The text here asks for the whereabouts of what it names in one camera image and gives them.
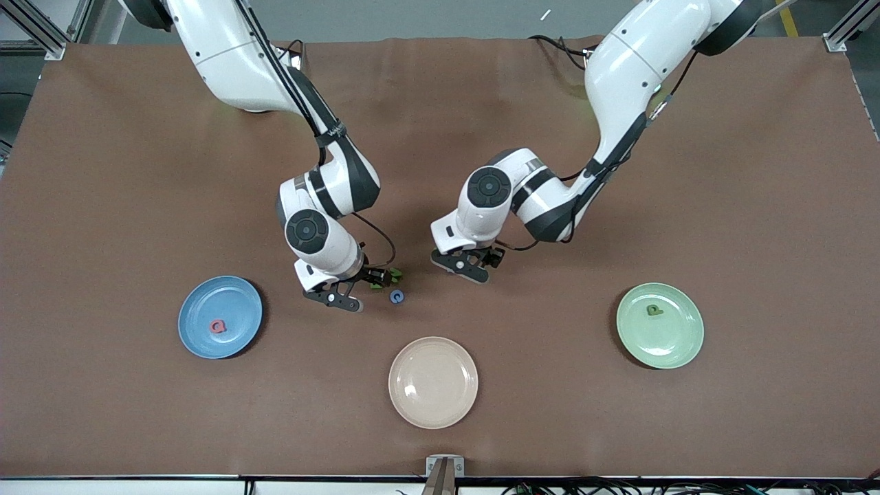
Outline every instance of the yellow floor line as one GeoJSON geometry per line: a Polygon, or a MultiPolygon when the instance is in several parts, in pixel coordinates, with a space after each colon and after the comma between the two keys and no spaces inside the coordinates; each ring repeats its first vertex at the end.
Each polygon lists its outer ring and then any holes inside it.
{"type": "MultiPolygon", "coordinates": [[[[776,4],[779,5],[782,3],[782,0],[776,0],[776,4]]],[[[779,12],[779,17],[782,18],[782,27],[785,28],[785,35],[789,38],[797,38],[797,27],[795,27],[795,19],[791,17],[791,11],[788,7],[782,9],[779,12]]]]}

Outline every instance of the blue plate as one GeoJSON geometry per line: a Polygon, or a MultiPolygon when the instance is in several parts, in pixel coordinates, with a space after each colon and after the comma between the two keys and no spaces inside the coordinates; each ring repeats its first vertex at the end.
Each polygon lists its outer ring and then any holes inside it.
{"type": "Polygon", "coordinates": [[[189,293],[177,329],[190,352],[220,359],[244,349],[257,335],[262,319],[263,303],[253,285],[225,275],[202,282],[189,293]],[[212,325],[222,331],[211,331],[212,325]]]}

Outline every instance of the plate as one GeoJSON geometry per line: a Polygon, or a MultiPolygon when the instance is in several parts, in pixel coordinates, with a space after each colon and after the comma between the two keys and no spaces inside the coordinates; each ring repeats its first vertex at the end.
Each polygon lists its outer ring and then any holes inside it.
{"type": "Polygon", "coordinates": [[[672,369],[690,363],[703,345],[703,318],[687,295],[656,282],[634,287],[617,307],[617,331],[642,363],[672,369]]]}
{"type": "Polygon", "coordinates": [[[477,398],[477,366],[465,348],[440,336],[411,342],[388,373],[394,409],[420,428],[455,425],[477,398]]]}
{"type": "Polygon", "coordinates": [[[177,329],[190,352],[220,359],[244,349],[257,335],[262,319],[263,303],[253,285],[225,275],[202,282],[189,293],[177,329]]]}

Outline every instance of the wire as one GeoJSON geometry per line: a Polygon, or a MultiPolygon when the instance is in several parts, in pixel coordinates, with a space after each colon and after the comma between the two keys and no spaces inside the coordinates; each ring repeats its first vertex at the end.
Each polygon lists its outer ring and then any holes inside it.
{"type": "Polygon", "coordinates": [[[691,68],[691,64],[693,63],[693,59],[697,58],[697,52],[693,52],[691,55],[691,60],[687,61],[687,65],[685,66],[685,70],[681,73],[681,76],[678,77],[678,82],[672,87],[672,91],[669,92],[669,95],[672,96],[678,90],[678,87],[681,85],[681,81],[685,80],[685,76],[687,75],[687,71],[691,68]]]}
{"type": "Polygon", "coordinates": [[[761,490],[761,491],[763,491],[764,493],[769,493],[773,488],[776,488],[777,484],[780,484],[780,483],[782,483],[782,480],[776,481],[775,483],[771,484],[770,486],[766,487],[764,490],[761,490]]]}
{"type": "MultiPolygon", "coordinates": [[[[621,159],[621,160],[618,161],[617,163],[611,165],[611,167],[621,166],[621,165],[627,163],[627,161],[629,161],[629,157],[630,157],[630,156],[632,156],[632,154],[631,154],[631,153],[627,153],[627,154],[623,157],[623,159],[621,159]]],[[[568,178],[566,178],[566,179],[562,179],[562,180],[563,180],[563,181],[567,181],[568,179],[571,179],[571,177],[568,177],[568,178]]],[[[571,230],[568,231],[568,237],[566,237],[566,238],[563,239],[563,240],[560,240],[560,242],[561,242],[562,244],[568,244],[569,242],[571,242],[572,239],[575,238],[575,221],[577,220],[577,210],[578,210],[578,209],[577,209],[576,207],[573,207],[573,208],[571,209],[571,220],[570,220],[570,222],[569,222],[569,225],[571,225],[571,230]]]]}
{"type": "Polygon", "coordinates": [[[575,65],[575,67],[577,67],[577,68],[580,69],[580,70],[586,70],[586,69],[585,69],[580,63],[578,63],[577,60],[575,60],[575,58],[571,55],[571,50],[569,50],[568,47],[565,46],[565,40],[563,40],[561,36],[559,37],[559,44],[562,45],[562,49],[565,50],[565,55],[568,55],[568,59],[569,59],[574,65],[575,65]]]}
{"type": "Polygon", "coordinates": [[[554,40],[554,39],[552,39],[548,36],[545,36],[543,34],[535,34],[534,36],[529,36],[529,40],[546,41],[547,43],[550,43],[551,45],[553,45],[554,48],[564,51],[566,53],[566,55],[568,55],[568,59],[575,66],[577,66],[577,68],[580,70],[584,70],[583,66],[580,63],[578,63],[572,55],[584,56],[584,50],[590,51],[590,50],[596,49],[596,47],[598,46],[598,45],[592,45],[590,47],[587,47],[587,48],[584,48],[583,50],[578,51],[578,50],[574,50],[572,48],[567,47],[565,45],[565,40],[563,40],[561,36],[559,37],[559,40],[557,41],[557,40],[554,40]]]}
{"type": "MultiPolygon", "coordinates": [[[[245,3],[243,0],[236,0],[235,4],[238,7],[238,11],[241,13],[241,16],[245,19],[248,27],[253,32],[257,43],[260,45],[260,49],[262,49],[264,53],[263,56],[269,54],[274,55],[275,51],[272,49],[274,45],[269,44],[266,32],[260,25],[260,20],[257,19],[256,14],[253,12],[253,8],[249,6],[245,7],[245,3]]],[[[315,137],[320,136],[318,126],[315,124],[314,119],[312,119],[312,114],[307,111],[305,103],[302,101],[299,92],[297,92],[294,87],[293,81],[290,80],[290,75],[284,73],[281,63],[274,56],[269,57],[269,65],[272,66],[272,69],[275,71],[276,76],[281,79],[281,83],[284,86],[284,89],[287,90],[288,95],[297,105],[297,108],[299,109],[300,113],[302,113],[303,118],[306,122],[308,122],[309,127],[312,129],[312,133],[315,135],[315,137]]]]}
{"type": "Polygon", "coordinates": [[[388,242],[388,247],[391,248],[391,257],[388,258],[388,261],[387,261],[387,262],[380,263],[380,264],[378,264],[378,265],[367,265],[367,266],[368,266],[369,268],[383,268],[383,267],[386,267],[386,266],[390,265],[390,264],[394,261],[394,258],[397,257],[397,247],[394,246],[394,241],[391,240],[390,237],[388,237],[388,234],[387,234],[387,233],[383,232],[382,229],[378,228],[375,224],[373,224],[372,222],[370,222],[368,219],[366,219],[366,218],[364,218],[363,216],[361,216],[361,214],[358,213],[357,211],[353,211],[351,214],[354,215],[354,216],[356,216],[356,217],[358,217],[358,218],[360,218],[362,222],[364,222],[365,224],[367,224],[367,225],[369,225],[370,227],[372,227],[372,229],[373,229],[374,231],[378,232],[379,235],[381,235],[382,237],[384,237],[385,240],[388,242]]]}
{"type": "Polygon", "coordinates": [[[561,177],[560,181],[563,181],[563,182],[571,181],[572,179],[574,179],[575,177],[577,177],[578,175],[580,175],[582,173],[583,173],[583,169],[569,175],[568,177],[561,177]]]}
{"type": "Polygon", "coordinates": [[[292,54],[294,54],[294,55],[296,55],[296,56],[300,56],[300,55],[302,55],[302,54],[303,54],[303,41],[302,41],[302,40],[293,40],[293,41],[291,41],[290,44],[284,49],[284,53],[282,53],[282,54],[280,54],[280,55],[278,56],[278,60],[281,60],[281,59],[282,59],[285,55],[287,55],[288,53],[292,53],[292,54]],[[298,52],[295,52],[295,51],[290,50],[290,49],[293,48],[293,46],[296,45],[297,43],[299,43],[299,51],[298,51],[298,52]]]}
{"type": "MultiPolygon", "coordinates": [[[[571,55],[579,55],[579,56],[583,56],[583,51],[582,51],[582,50],[581,50],[581,51],[578,51],[578,50],[574,50],[574,49],[572,49],[572,48],[568,48],[568,47],[566,47],[564,44],[560,44],[557,40],[554,40],[553,38],[550,38],[550,37],[545,36],[545,35],[543,35],[543,34],[535,34],[534,36],[529,36],[529,40],[546,41],[547,43],[550,43],[550,44],[553,45],[554,47],[556,47],[556,48],[558,48],[558,49],[560,49],[560,50],[566,51],[566,52],[570,53],[571,55]]],[[[584,48],[584,50],[592,50],[592,49],[596,48],[597,46],[598,46],[598,45],[593,45],[593,46],[590,46],[590,47],[584,48]]]]}
{"type": "Polygon", "coordinates": [[[529,249],[532,249],[532,248],[534,248],[535,246],[538,246],[538,241],[536,240],[536,241],[534,241],[532,244],[529,244],[528,246],[515,247],[515,246],[511,246],[511,245],[508,244],[507,242],[504,242],[503,240],[498,240],[498,239],[496,239],[496,240],[495,240],[495,244],[497,244],[497,245],[499,245],[499,246],[502,246],[502,247],[504,247],[504,248],[507,248],[507,249],[509,249],[509,250],[511,250],[511,251],[528,251],[529,249]]]}
{"type": "Polygon", "coordinates": [[[623,485],[625,485],[625,486],[627,486],[627,487],[632,488],[633,490],[635,490],[635,492],[638,493],[639,495],[643,495],[643,494],[642,494],[642,490],[639,489],[639,487],[635,486],[634,484],[629,483],[628,481],[623,481],[623,480],[620,480],[620,479],[619,479],[619,480],[612,480],[612,481],[610,480],[610,483],[617,484],[617,485],[618,485],[618,488],[620,488],[621,491],[624,491],[624,490],[625,490],[625,489],[623,488],[623,485]]]}

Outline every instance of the metal bracket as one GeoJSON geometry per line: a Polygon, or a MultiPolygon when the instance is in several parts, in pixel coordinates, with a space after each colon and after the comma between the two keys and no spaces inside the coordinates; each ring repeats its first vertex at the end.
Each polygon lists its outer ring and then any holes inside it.
{"type": "Polygon", "coordinates": [[[840,43],[835,44],[828,39],[828,33],[822,33],[822,42],[825,43],[825,49],[830,53],[847,51],[847,44],[845,42],[841,41],[840,43]]]}
{"type": "Polygon", "coordinates": [[[61,60],[70,37],[31,0],[0,0],[0,11],[47,52],[46,60],[61,60]]]}
{"type": "Polygon", "coordinates": [[[65,51],[67,51],[67,43],[62,43],[61,50],[56,52],[46,52],[46,56],[43,58],[43,60],[46,60],[48,62],[57,62],[64,58],[65,51]]]}
{"type": "Polygon", "coordinates": [[[880,0],[858,0],[853,8],[828,30],[828,33],[822,34],[825,48],[829,52],[847,51],[844,43],[850,41],[859,32],[868,29],[868,26],[874,22],[873,16],[878,7],[880,0]]]}
{"type": "Polygon", "coordinates": [[[455,477],[464,477],[465,475],[465,458],[455,454],[434,454],[425,459],[425,476],[431,476],[431,470],[437,461],[442,459],[452,459],[452,467],[455,471],[455,477]]]}
{"type": "Polygon", "coordinates": [[[425,459],[428,481],[422,495],[455,495],[455,478],[465,475],[465,458],[461,455],[436,454],[425,459]]]}

